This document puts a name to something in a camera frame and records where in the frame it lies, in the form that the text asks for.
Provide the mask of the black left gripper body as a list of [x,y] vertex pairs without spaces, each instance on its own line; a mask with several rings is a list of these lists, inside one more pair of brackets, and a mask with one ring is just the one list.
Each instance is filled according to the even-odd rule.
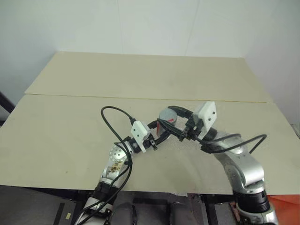
[[152,134],[154,131],[156,131],[157,124],[148,124],[148,127],[150,129],[150,134],[146,138],[146,140],[143,141],[143,146],[145,149],[148,149],[151,147],[153,150],[157,150],[158,148],[156,145],[155,137]]

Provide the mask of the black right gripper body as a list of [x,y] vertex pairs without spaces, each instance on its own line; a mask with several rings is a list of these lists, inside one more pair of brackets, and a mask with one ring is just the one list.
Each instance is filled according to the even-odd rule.
[[193,113],[184,113],[183,118],[186,118],[187,122],[182,132],[182,140],[188,139],[195,141],[201,133],[203,120]]

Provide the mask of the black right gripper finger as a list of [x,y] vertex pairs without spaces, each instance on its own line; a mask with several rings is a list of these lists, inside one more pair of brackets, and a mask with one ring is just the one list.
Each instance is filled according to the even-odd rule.
[[175,111],[179,117],[186,118],[186,119],[191,118],[193,115],[192,111],[190,111],[186,108],[180,107],[180,106],[172,105],[172,106],[168,106],[168,109]]
[[161,128],[163,128],[169,134],[177,137],[180,142],[182,142],[186,138],[186,134],[184,133],[184,131],[180,130],[172,123],[163,119],[157,119],[157,121],[160,124]]

